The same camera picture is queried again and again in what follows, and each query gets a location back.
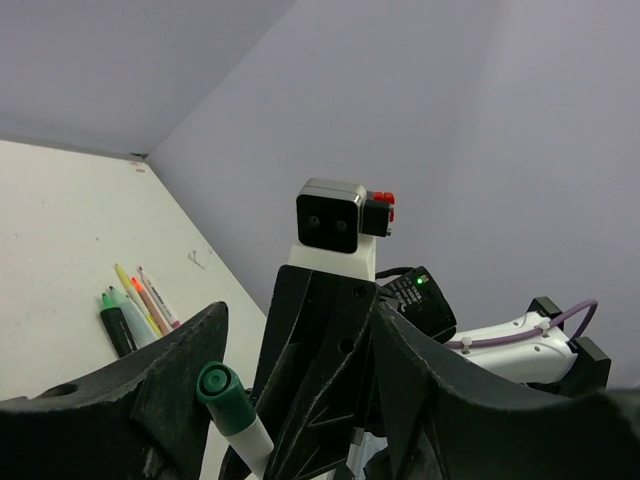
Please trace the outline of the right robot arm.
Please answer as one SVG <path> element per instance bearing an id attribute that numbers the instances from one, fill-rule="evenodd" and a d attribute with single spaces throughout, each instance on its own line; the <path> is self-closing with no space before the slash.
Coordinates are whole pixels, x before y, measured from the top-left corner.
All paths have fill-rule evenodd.
<path id="1" fill-rule="evenodd" d="M 313 478 L 344 466 L 362 432 L 390 437 L 380 377 L 397 381 L 402 397 L 416 386 L 407 368 L 382 358 L 386 339 L 372 328 L 384 312 L 456 357 L 539 391 L 576 397 L 608 383 L 610 358 L 582 330 L 564 329 L 576 314 L 591 320 L 593 300 L 562 311 L 538 297 L 514 321 L 458 332 L 428 271 L 391 269 L 384 278 L 378 286 L 290 265 L 279 270 L 251 395 L 275 443 L 269 478 Z"/>

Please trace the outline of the yellow highlighter pen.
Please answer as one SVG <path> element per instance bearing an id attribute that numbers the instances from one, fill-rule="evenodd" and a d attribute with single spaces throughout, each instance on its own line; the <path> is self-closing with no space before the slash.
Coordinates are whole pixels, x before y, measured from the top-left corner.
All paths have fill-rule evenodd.
<path id="1" fill-rule="evenodd" d="M 161 334 L 161 331 L 160 331 L 159 327 L 157 326 L 157 324 L 153 320 L 149 310 L 147 309 L 147 307 L 143 303 L 140 295 L 138 294 L 138 292 L 135 289 L 131 279 L 126 274 L 125 270 L 118 263 L 116 263 L 114 265 L 114 270 L 115 270 L 116 275 L 118 276 L 118 278 L 120 280 L 120 283 L 124 287 L 127 295 L 132 300 L 132 302 L 137 306 L 137 309 L 142 314 L 142 316 L 145 318 L 146 323 L 149 325 L 150 330 L 154 333 L 154 336 L 157 339 L 161 338 L 162 334 Z"/>

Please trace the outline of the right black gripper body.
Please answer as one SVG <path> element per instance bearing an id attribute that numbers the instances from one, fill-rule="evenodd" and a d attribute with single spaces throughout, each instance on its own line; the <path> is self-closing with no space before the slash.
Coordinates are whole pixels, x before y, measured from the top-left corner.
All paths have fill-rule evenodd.
<path id="1" fill-rule="evenodd" d="M 391 461 L 382 418 L 379 389 L 371 341 L 374 308 L 387 293 L 375 283 L 358 284 L 339 312 L 354 307 L 355 312 L 340 322 L 356 331 L 338 339 L 339 353 L 348 359 L 331 393 L 331 405 L 323 415 L 346 416 L 347 423 L 336 425 L 330 444 L 341 461 L 332 468 L 329 479 L 390 479 Z"/>

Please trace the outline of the green black highlighter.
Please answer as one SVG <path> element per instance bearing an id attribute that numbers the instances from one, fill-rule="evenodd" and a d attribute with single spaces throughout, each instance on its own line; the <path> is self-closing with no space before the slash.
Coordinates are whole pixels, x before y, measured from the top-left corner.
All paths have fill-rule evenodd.
<path id="1" fill-rule="evenodd" d="M 122 309 L 107 293 L 101 294 L 100 319 L 119 358 L 137 350 Z"/>

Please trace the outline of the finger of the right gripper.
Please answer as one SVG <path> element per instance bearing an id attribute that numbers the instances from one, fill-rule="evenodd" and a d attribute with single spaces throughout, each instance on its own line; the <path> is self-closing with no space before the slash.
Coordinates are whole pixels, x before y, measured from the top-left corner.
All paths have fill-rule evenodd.
<path id="1" fill-rule="evenodd" d="M 338 339 L 356 331 L 340 322 L 356 311 L 339 303 L 366 282 L 284 265 L 271 300 L 252 396 L 274 442 L 267 479 L 312 479 L 341 461 L 330 444 L 346 416 L 325 418 L 348 359 Z"/>

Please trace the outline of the pale green highlighter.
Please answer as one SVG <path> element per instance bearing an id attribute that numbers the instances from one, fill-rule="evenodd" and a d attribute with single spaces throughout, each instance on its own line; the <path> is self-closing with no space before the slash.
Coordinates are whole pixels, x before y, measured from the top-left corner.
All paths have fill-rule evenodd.
<path id="1" fill-rule="evenodd" d="M 142 348 L 155 342 L 158 339 L 157 335 L 129 296 L 114 286 L 109 286 L 108 292 L 110 298 L 122 311 L 136 346 Z"/>

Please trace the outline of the purple white marker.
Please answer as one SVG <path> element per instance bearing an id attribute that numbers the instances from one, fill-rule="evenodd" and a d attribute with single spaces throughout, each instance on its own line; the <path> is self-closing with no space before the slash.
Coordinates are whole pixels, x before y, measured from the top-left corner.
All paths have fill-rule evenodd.
<path id="1" fill-rule="evenodd" d="M 140 279 L 144 284 L 147 291 L 150 293 L 153 301 L 155 302 L 160 313 L 164 317 L 165 322 L 172 328 L 177 329 L 181 326 L 180 320 L 167 301 L 163 298 L 162 293 L 158 289 L 157 282 L 150 276 L 150 274 L 142 267 L 138 266 L 137 271 Z"/>

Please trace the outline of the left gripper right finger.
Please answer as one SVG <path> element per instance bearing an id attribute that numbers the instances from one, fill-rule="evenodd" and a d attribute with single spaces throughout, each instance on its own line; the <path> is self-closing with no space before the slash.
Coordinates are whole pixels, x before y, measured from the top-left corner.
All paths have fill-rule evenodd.
<path id="1" fill-rule="evenodd" d="M 636 479 L 639 392 L 566 398 L 494 375 L 387 304 L 371 334 L 395 479 Z"/>

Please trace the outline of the green cap white marker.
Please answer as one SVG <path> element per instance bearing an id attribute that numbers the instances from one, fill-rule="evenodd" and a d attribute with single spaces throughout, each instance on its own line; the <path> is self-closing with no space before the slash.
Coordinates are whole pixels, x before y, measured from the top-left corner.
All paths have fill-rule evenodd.
<path id="1" fill-rule="evenodd" d="M 195 391 L 219 433 L 251 473 L 263 479 L 274 443 L 238 375 L 221 362 L 208 362 L 200 370 Z"/>

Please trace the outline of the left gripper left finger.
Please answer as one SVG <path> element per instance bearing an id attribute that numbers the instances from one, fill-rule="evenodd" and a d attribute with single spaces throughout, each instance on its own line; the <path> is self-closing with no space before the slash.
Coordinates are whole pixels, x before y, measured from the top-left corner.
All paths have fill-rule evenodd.
<path id="1" fill-rule="evenodd" d="M 228 307 L 88 375 L 1 403 L 4 479 L 197 479 L 210 416 L 201 368 L 223 359 Z"/>

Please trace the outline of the orange highlighter pen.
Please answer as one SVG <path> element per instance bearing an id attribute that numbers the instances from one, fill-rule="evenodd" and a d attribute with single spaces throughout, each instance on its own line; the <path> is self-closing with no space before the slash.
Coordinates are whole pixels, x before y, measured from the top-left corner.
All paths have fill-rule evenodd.
<path id="1" fill-rule="evenodd" d="M 163 321 L 161 314 L 159 313 L 158 309 L 156 308 L 153 300 L 151 299 L 149 293 L 147 292 L 147 290 L 145 289 L 145 287 L 142 285 L 141 281 L 135 277 L 132 276 L 131 277 L 131 282 L 138 294 L 138 296 L 141 298 L 142 302 L 144 303 L 144 305 L 146 306 L 147 310 L 149 311 L 149 314 L 151 315 L 151 318 L 153 319 L 154 323 L 156 324 L 158 330 L 160 331 L 160 333 L 163 336 L 166 336 L 169 333 L 169 329 L 168 327 L 165 325 L 165 322 Z"/>

